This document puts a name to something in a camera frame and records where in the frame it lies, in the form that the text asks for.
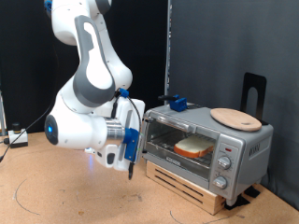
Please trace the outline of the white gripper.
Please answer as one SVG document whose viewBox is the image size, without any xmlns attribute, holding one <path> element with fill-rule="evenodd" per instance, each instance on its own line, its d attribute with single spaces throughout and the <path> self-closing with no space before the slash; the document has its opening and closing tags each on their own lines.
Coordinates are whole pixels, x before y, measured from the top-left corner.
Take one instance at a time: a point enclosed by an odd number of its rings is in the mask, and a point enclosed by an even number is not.
<svg viewBox="0 0 299 224">
<path fill-rule="evenodd" d="M 112 116 L 106 119 L 107 140 L 95 150 L 95 158 L 106 168 L 132 172 L 138 160 L 138 142 L 141 133 L 143 101 L 120 97 L 112 107 Z"/>
</svg>

